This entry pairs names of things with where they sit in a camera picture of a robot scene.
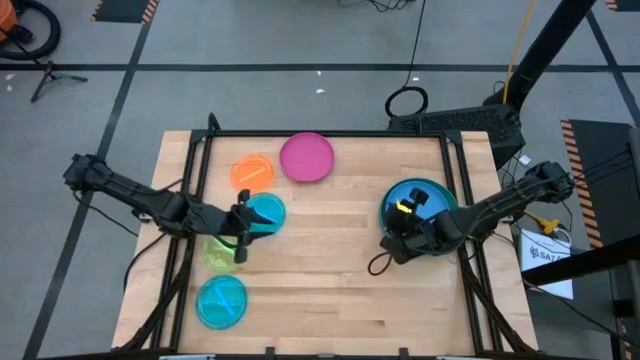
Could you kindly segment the black slanted pole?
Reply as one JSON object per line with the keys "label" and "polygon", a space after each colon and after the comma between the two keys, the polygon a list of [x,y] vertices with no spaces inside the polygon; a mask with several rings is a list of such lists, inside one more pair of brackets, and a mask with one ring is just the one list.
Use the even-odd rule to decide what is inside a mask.
{"label": "black slanted pole", "polygon": [[527,95],[590,12],[596,0],[561,0],[509,81],[483,105],[509,104],[520,110]]}

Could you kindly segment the orange transparent plastic plate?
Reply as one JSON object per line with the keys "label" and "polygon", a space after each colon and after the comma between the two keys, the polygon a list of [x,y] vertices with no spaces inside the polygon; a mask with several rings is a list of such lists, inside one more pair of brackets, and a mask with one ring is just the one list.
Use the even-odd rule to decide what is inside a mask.
{"label": "orange transparent plastic plate", "polygon": [[245,155],[231,167],[230,182],[238,191],[248,189],[252,193],[264,192],[272,187],[274,181],[274,165],[265,155]]}

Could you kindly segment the yellow plug connector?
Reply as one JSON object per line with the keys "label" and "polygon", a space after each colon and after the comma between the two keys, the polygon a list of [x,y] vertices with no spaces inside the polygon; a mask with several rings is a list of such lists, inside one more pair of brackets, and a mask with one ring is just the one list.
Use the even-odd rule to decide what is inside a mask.
{"label": "yellow plug connector", "polygon": [[535,221],[542,232],[546,235],[551,235],[560,225],[560,221],[558,219],[549,220],[527,210],[524,211],[524,214]]}

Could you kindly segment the green transparent plastic plate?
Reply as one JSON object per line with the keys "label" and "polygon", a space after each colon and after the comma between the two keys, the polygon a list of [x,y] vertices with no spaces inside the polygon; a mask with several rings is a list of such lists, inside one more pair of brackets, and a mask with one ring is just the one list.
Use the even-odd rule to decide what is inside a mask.
{"label": "green transparent plastic plate", "polygon": [[237,239],[233,236],[222,236],[221,239],[230,244],[227,247],[214,237],[205,239],[202,245],[203,261],[217,273],[233,273],[242,267],[242,264],[236,263],[234,260]]}

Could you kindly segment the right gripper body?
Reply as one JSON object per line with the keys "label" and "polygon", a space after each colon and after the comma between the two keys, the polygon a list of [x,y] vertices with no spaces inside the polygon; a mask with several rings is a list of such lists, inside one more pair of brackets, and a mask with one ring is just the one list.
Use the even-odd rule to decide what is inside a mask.
{"label": "right gripper body", "polygon": [[[401,202],[411,202],[417,205],[415,217],[407,222],[411,223],[411,232],[406,237],[390,238],[384,235],[380,246],[388,252],[391,258],[398,264],[405,264],[410,260],[423,255],[441,255],[445,252],[445,245],[436,235],[433,225],[433,217],[423,218],[418,215],[418,210],[424,207],[429,200],[429,195],[420,188],[414,187],[407,198],[397,198]],[[388,207],[396,202],[387,203],[383,209],[383,230],[388,219]]]}

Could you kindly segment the black tripod stand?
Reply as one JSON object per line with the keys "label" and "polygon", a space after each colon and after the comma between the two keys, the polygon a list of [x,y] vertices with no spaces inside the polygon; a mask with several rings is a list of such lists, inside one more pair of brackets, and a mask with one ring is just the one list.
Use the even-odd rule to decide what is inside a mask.
{"label": "black tripod stand", "polygon": [[31,96],[30,102],[35,103],[39,100],[44,90],[44,87],[47,84],[53,83],[54,81],[62,80],[62,79],[69,79],[69,80],[73,80],[81,83],[86,83],[88,81],[88,78],[86,77],[66,74],[66,73],[57,71],[54,62],[49,60],[44,69],[43,76],[38,86],[36,87],[36,90]]}

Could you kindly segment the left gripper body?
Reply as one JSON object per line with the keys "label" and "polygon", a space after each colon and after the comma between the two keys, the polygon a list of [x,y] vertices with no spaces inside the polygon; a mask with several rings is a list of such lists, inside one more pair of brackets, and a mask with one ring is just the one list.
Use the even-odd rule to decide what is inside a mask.
{"label": "left gripper body", "polygon": [[242,264],[247,260],[247,246],[250,241],[249,208],[246,203],[250,198],[250,191],[243,189],[237,196],[237,202],[228,211],[223,211],[209,204],[201,204],[199,214],[206,226],[205,234],[218,238],[222,235],[233,236],[236,244],[225,242],[224,245],[234,249],[234,262]]}

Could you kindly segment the hot pink plastic plate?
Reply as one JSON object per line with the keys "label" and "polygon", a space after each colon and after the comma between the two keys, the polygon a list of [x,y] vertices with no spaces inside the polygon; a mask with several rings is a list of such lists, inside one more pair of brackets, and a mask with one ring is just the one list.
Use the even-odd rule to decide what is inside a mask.
{"label": "hot pink plastic plate", "polygon": [[315,182],[326,177],[334,167],[332,144],[322,135],[301,132],[282,145],[279,163],[283,173],[298,182]]}

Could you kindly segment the cyan transparent plastic plate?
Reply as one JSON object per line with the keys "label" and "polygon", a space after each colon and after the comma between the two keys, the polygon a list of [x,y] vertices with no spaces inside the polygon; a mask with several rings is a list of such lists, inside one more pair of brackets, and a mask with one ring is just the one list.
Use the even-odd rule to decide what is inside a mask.
{"label": "cyan transparent plastic plate", "polygon": [[195,312],[212,330],[226,330],[240,322],[248,307],[245,285],[232,275],[217,275],[206,281],[195,299]]}
{"label": "cyan transparent plastic plate", "polygon": [[252,232],[277,233],[286,220],[286,207],[282,200],[272,193],[258,193],[252,196],[247,205],[258,215],[271,221],[271,224],[255,223],[251,224]]}

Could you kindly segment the orange vacuum cleaner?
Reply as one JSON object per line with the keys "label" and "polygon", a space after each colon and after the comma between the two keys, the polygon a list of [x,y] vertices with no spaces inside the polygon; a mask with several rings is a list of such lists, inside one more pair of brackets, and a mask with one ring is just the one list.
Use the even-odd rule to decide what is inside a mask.
{"label": "orange vacuum cleaner", "polygon": [[0,42],[7,39],[5,33],[8,33],[17,24],[17,13],[11,0],[0,0]]}

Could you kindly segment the black metal beam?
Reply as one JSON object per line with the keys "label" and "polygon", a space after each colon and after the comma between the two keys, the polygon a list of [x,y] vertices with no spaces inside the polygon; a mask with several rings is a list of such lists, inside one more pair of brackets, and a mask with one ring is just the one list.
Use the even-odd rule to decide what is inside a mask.
{"label": "black metal beam", "polygon": [[532,285],[540,286],[610,270],[631,260],[640,260],[640,234],[532,268],[524,271],[522,278]]}

